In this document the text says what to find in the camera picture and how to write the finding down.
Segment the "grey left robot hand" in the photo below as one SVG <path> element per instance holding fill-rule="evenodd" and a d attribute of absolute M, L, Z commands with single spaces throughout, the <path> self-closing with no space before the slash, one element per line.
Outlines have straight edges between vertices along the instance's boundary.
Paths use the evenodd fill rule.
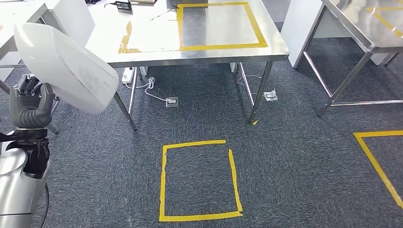
<path fill-rule="evenodd" d="M 36 76 L 23 75 L 10 89 L 10 119 L 22 129 L 47 127 L 52 121 L 55 94 L 49 83 L 41 83 Z"/>

